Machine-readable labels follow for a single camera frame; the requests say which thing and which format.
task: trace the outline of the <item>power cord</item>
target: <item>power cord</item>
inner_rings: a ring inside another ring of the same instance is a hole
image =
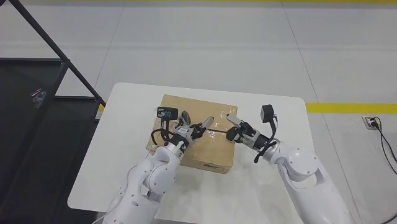
[[[392,155],[394,161],[396,161],[396,163],[397,163],[397,158],[396,158],[396,156],[395,156],[395,153],[393,152],[393,149],[391,149],[390,143],[387,141],[387,139],[385,138],[385,136],[384,136],[383,133],[382,133],[382,122],[381,122],[381,120],[380,120],[379,117],[374,117],[374,118],[371,119],[371,120],[374,120],[374,121],[375,121],[375,122],[373,123],[373,126],[376,127],[377,130],[378,130],[379,133],[380,133],[380,143],[381,143],[381,145],[382,145],[383,154],[385,155],[385,158],[386,158],[387,162],[389,163],[391,169],[392,169],[393,172],[397,175],[396,169],[391,165],[391,163],[390,163],[390,161],[389,161],[389,158],[388,158],[387,155],[386,155],[386,151],[385,151],[385,146],[384,146],[384,144],[383,144],[383,140],[384,140],[384,141],[386,142],[386,144],[389,146],[391,155]]]
[[[387,141],[387,139],[386,139],[385,136],[383,135],[383,132],[382,132],[382,122],[381,122],[381,120],[380,120],[379,117],[374,117],[374,118],[370,119],[370,121],[373,121],[373,126],[374,126],[375,128],[377,128],[377,130],[379,131],[379,133],[380,133],[380,143],[381,143],[381,145],[382,145],[383,154],[385,155],[385,158],[386,158],[387,162],[389,163],[391,169],[392,169],[393,172],[397,175],[396,169],[391,165],[391,163],[390,163],[390,161],[389,161],[389,158],[387,157],[387,154],[386,154],[386,151],[385,151],[385,146],[383,145],[383,140],[385,140],[385,141],[386,141],[386,144],[389,146],[389,149],[390,149],[391,155],[393,156],[394,161],[396,161],[396,163],[397,163],[397,159],[396,159],[396,156],[395,156],[395,154],[394,154],[394,152],[393,152],[393,149],[391,149],[391,146],[390,146],[389,142]],[[385,222],[382,222],[381,224],[390,223],[390,222],[392,222],[395,218],[397,218],[397,214],[396,214],[395,216],[391,217],[389,220],[387,220],[387,221],[385,221]]]

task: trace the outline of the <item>metal post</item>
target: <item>metal post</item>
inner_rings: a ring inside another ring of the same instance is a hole
[[[56,43],[50,38],[50,36],[44,31],[40,24],[33,18],[32,15],[26,10],[26,8],[20,3],[19,0],[8,0],[18,10],[25,20],[34,28],[34,30],[43,38],[43,40],[51,47],[51,49],[60,57],[63,63],[66,63],[70,70],[80,79],[80,81],[88,88],[94,97],[105,107],[106,103],[101,96],[95,91],[95,89],[89,84],[79,70],[72,64],[70,59],[62,52],[62,50],[56,45]]]

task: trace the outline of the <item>black panel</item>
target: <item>black panel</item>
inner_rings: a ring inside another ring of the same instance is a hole
[[[93,97],[54,98],[1,206],[0,223],[60,223],[59,216],[81,213],[65,211],[65,206],[91,141],[98,107]]]
[[[0,203],[67,70],[36,60],[0,58]],[[43,102],[32,96],[40,89]]]

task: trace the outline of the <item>black cable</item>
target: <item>black cable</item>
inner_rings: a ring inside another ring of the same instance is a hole
[[[379,118],[379,117],[375,117],[374,120],[375,120],[374,126],[377,128],[377,130],[378,130],[379,133],[380,133],[380,143],[381,143],[381,145],[382,145],[383,154],[385,155],[385,158],[386,158],[387,162],[389,163],[390,168],[391,168],[391,169],[393,170],[393,172],[397,175],[396,169],[391,165],[391,163],[390,163],[390,161],[389,161],[389,158],[387,157],[387,154],[386,154],[386,151],[385,151],[385,146],[384,146],[384,144],[383,144],[383,140],[386,141],[386,144],[389,146],[391,155],[393,156],[393,159],[394,159],[394,160],[396,161],[396,163],[397,163],[397,158],[396,158],[396,156],[395,156],[395,153],[393,152],[393,149],[391,149],[390,143],[387,141],[387,139],[386,139],[385,136],[383,135],[383,132],[382,132],[382,122],[381,122],[380,118]]]
[[[228,133],[227,131],[222,131],[222,130],[216,130],[216,129],[211,129],[207,128],[208,131],[213,131],[213,132],[218,132],[218,133]]]
[[[165,130],[165,129],[163,129],[163,128],[154,129],[154,130],[150,133],[150,137],[151,137],[151,141],[152,141],[156,146],[158,146],[156,140],[154,139],[154,134],[155,134],[156,132],[161,132],[161,133],[166,132],[168,135],[175,135],[175,133],[172,133],[171,131]]]
[[[279,121],[277,120],[277,118],[275,118],[275,121],[277,122],[277,126],[279,126]],[[263,149],[261,149],[260,152],[258,152],[258,154],[256,155],[255,159],[254,159],[254,163],[258,163],[259,158],[261,156],[263,156],[265,154],[265,152],[271,147],[274,146],[275,144],[277,144],[277,142],[272,142],[272,140],[274,139],[275,133],[277,131],[277,127],[275,126],[275,123],[273,121],[273,119],[270,121],[270,127],[272,128],[272,136],[269,138],[269,141],[267,142],[267,144],[263,147]]]
[[[387,224],[387,223],[391,222],[392,220],[394,220],[395,218],[397,218],[397,214],[395,216],[393,216],[391,219],[389,219],[385,222],[382,222],[381,224]]]
[[[378,130],[379,133],[380,133],[380,143],[381,143],[381,145],[382,145],[383,154],[385,155],[385,158],[386,158],[387,162],[389,163],[391,169],[392,169],[392,170],[394,171],[394,173],[397,175],[396,170],[395,170],[394,167],[391,165],[391,163],[390,163],[390,161],[389,161],[389,159],[388,159],[388,157],[387,157],[387,155],[386,155],[385,147],[384,147],[384,145],[383,145],[383,140],[385,140],[386,143],[387,143],[387,145],[389,146],[389,149],[390,149],[391,155],[393,156],[393,159],[397,162],[397,159],[396,159],[395,153],[393,152],[393,149],[391,149],[391,146],[390,146],[389,142],[387,141],[387,139],[386,139],[385,136],[383,135],[383,132],[382,132],[382,122],[381,122],[381,120],[380,120],[379,117],[374,117],[373,119],[374,119],[374,121],[375,121],[375,123],[374,123],[373,125],[377,128],[377,130]],[[395,218],[397,218],[397,214],[396,214],[395,216],[391,217],[389,220],[387,220],[387,221],[385,221],[385,222],[382,222],[381,224],[390,223],[390,222],[392,222]]]

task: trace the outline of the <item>gray floor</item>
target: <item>gray floor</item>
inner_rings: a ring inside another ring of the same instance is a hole
[[[307,102],[397,98],[395,5],[23,3],[105,99],[117,82],[297,96]],[[55,54],[5,5],[0,56]],[[89,95],[70,73],[58,94]],[[397,117],[380,117],[397,149]],[[376,131],[365,129],[360,114],[309,114],[309,120],[316,152],[355,221],[381,223],[394,215],[397,176]]]

